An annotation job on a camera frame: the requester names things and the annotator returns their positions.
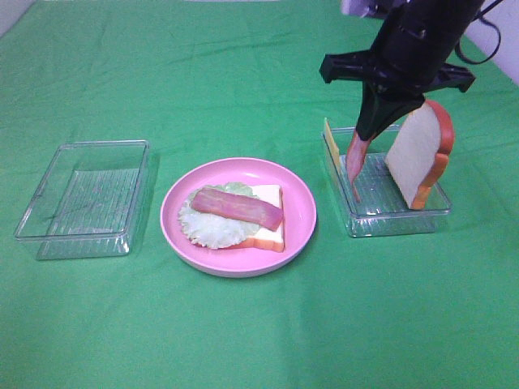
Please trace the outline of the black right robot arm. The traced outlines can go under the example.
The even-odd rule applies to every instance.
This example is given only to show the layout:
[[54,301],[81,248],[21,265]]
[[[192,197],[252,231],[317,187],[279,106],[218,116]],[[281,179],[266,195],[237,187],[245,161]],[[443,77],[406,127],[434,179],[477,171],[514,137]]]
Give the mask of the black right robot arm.
[[475,80],[448,56],[482,6],[480,1],[410,1],[393,8],[367,50],[327,54],[320,66],[325,83],[362,82],[356,132],[372,140],[397,119],[418,109],[428,92],[466,92]]

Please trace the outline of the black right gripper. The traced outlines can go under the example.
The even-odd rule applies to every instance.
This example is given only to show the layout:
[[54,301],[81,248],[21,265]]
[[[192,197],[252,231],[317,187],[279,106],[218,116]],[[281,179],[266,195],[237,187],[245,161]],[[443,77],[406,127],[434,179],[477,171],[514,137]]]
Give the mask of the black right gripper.
[[373,140],[397,119],[420,108],[426,92],[455,88],[466,92],[471,71],[448,64],[440,53],[362,50],[327,54],[320,67],[325,83],[362,81],[362,103],[355,127],[361,140]]

